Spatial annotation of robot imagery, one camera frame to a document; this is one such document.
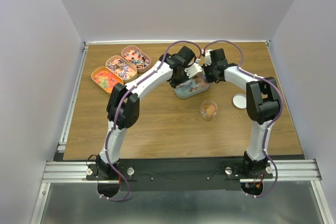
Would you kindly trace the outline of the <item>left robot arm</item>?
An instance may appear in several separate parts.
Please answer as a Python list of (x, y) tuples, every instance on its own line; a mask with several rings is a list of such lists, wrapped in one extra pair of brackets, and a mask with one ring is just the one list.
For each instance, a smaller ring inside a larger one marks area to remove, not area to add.
[(121, 176), (115, 163), (120, 159), (121, 145), (127, 129), (135, 124), (140, 115), (141, 100), (163, 82), (176, 88), (188, 81), (194, 74), (188, 69), (195, 65), (196, 55), (183, 46), (178, 53), (165, 52), (156, 64), (139, 78), (126, 85), (117, 84), (113, 87), (107, 105), (108, 131), (104, 146), (96, 157), (96, 167), (104, 179)]

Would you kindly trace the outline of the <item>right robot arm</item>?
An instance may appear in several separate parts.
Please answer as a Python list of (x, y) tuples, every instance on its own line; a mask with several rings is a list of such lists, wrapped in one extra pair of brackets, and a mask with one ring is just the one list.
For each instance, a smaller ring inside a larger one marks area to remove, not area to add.
[(239, 171), (246, 177), (255, 177), (268, 166), (270, 133), (283, 111), (284, 101), (277, 82), (273, 77), (263, 78), (235, 63), (228, 63), (223, 49), (204, 51), (203, 55), (202, 68), (209, 83), (226, 81), (245, 90), (246, 111), (253, 124)]

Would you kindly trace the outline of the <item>clear plastic cup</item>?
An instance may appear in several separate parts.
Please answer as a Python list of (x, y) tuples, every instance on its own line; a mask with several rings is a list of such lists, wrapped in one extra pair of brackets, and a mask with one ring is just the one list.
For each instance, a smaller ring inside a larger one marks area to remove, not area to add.
[(218, 108), (217, 104), (211, 100), (206, 100), (201, 104), (200, 113), (204, 120), (213, 120), (216, 117)]

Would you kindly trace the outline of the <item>grey candy tray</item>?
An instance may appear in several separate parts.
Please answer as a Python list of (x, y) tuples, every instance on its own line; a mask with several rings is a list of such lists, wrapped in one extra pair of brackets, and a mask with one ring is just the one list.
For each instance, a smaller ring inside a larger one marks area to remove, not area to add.
[(199, 73), (192, 79), (178, 85), (174, 92), (178, 98), (187, 99), (208, 89), (209, 83), (203, 73)]

